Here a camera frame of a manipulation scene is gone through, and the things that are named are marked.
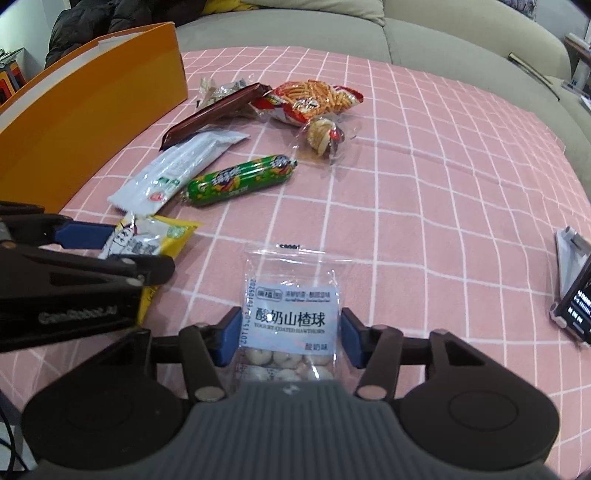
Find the crispy noodle snack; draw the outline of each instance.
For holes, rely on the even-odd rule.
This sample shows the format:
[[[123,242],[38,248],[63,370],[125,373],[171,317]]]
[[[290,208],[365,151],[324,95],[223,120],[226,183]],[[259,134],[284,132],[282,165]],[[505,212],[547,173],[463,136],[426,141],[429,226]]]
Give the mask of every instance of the crispy noodle snack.
[[[314,116],[342,113],[361,102],[363,95],[357,90],[307,80],[285,82],[251,105],[282,122],[302,126]]]

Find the black jacket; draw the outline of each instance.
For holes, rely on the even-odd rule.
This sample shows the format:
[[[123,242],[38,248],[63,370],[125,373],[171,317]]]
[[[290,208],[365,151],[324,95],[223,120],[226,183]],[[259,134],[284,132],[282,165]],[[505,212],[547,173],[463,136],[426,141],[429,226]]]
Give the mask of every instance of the black jacket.
[[[206,0],[80,0],[57,17],[45,68],[107,33],[159,22],[178,27],[196,20]]]

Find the sofa cushion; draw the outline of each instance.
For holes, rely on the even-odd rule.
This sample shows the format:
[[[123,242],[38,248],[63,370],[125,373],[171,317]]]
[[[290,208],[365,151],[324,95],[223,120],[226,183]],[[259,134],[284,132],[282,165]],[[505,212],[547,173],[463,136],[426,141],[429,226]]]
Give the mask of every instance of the sofa cushion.
[[[384,0],[384,13],[449,33],[504,58],[513,52],[542,75],[570,78],[562,42],[498,0]]]
[[[382,0],[256,0],[257,5],[273,8],[298,8],[334,14],[351,15],[384,24]]]
[[[562,80],[555,77],[546,77],[552,82],[553,89],[560,97],[560,104],[577,122],[580,129],[591,142],[591,113],[589,113],[580,103],[580,96],[562,88]]]
[[[534,112],[566,145],[565,156],[591,198],[591,144],[565,106],[508,60],[460,38],[386,19],[392,62],[474,85]]]
[[[262,9],[208,15],[178,28],[177,37],[181,51],[296,46],[391,62],[382,27],[326,12]]]

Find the green sausage wrapper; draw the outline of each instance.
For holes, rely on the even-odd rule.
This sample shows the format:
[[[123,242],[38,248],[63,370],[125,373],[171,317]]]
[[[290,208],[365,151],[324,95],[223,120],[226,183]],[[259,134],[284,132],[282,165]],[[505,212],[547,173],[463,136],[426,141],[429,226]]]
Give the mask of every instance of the green sausage wrapper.
[[[258,158],[191,180],[185,198],[202,207],[243,193],[283,183],[291,177],[296,160],[285,155]]]

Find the product label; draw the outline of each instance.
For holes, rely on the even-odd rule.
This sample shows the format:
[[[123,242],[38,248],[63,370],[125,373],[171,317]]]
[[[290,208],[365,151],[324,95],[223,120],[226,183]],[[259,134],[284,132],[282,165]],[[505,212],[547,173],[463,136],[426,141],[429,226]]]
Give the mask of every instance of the product label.
[[[99,258],[107,258],[109,255],[158,255],[159,253],[160,237],[149,233],[138,235],[137,227],[129,223],[109,238]]]
[[[294,287],[251,279],[242,316],[240,346],[288,353],[336,351],[336,287]]]

